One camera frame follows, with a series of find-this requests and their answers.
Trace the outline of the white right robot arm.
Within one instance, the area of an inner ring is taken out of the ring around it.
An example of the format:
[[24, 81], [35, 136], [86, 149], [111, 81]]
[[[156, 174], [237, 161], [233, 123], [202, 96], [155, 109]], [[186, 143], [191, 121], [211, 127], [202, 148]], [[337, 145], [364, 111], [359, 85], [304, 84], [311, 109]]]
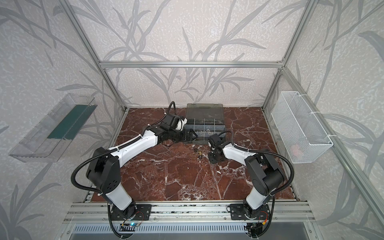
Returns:
[[256, 151], [233, 145], [230, 142], [213, 143], [209, 141], [208, 153], [211, 163], [233, 160], [247, 168], [253, 188], [245, 199], [250, 210], [257, 210], [265, 205], [287, 179], [281, 166], [271, 152]]

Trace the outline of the grey plastic organizer box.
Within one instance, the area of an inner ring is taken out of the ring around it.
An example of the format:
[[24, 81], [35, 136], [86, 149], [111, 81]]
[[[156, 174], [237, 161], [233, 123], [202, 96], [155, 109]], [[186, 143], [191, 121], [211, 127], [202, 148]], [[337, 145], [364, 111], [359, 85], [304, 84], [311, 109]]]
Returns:
[[186, 129], [192, 129], [197, 138], [194, 143], [207, 145], [208, 137], [226, 130], [222, 104], [187, 104]]

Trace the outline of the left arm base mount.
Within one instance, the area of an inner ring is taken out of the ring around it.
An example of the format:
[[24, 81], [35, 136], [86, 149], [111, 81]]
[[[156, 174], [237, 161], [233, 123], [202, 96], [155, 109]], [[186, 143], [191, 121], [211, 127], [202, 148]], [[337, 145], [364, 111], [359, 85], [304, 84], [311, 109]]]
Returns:
[[150, 218], [152, 205], [150, 204], [130, 204], [125, 210], [112, 206], [111, 220], [123, 221], [148, 221]]

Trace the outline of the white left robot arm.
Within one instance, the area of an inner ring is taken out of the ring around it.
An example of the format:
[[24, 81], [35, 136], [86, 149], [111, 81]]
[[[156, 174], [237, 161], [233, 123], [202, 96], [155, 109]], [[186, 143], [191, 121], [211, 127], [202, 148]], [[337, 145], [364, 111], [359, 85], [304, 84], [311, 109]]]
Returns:
[[89, 163], [86, 177], [109, 204], [125, 211], [134, 201], [121, 183], [120, 168], [140, 153], [164, 141], [191, 142], [197, 138], [198, 135], [192, 129], [166, 130], [156, 126], [148, 127], [142, 135], [124, 144], [107, 150], [99, 148], [96, 151], [98, 155], [94, 155], [96, 159]]

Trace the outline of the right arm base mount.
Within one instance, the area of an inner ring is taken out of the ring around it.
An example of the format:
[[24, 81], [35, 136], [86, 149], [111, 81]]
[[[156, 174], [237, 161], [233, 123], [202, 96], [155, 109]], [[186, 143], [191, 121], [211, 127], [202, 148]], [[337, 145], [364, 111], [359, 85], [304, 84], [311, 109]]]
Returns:
[[245, 204], [230, 204], [227, 211], [231, 215], [231, 220], [263, 220], [269, 218], [270, 209], [268, 205], [261, 205], [253, 210]]

